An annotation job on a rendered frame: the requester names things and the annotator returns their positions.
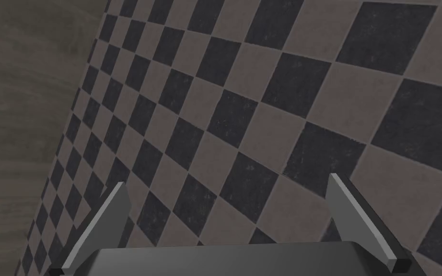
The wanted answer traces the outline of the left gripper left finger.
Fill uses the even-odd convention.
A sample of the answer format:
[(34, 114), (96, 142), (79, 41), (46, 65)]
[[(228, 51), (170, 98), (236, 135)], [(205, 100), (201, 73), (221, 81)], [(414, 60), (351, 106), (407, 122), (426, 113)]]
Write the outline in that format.
[(70, 233), (48, 276), (89, 276), (99, 252), (118, 247), (130, 209), (125, 182), (108, 187), (80, 226)]

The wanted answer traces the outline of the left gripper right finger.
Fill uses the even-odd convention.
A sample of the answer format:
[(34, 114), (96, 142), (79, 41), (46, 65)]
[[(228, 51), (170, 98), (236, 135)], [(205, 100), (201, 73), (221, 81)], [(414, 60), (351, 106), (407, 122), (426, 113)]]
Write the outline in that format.
[(325, 200), (343, 241), (360, 245), (392, 274), (410, 272), (412, 257), (347, 177), (329, 175)]

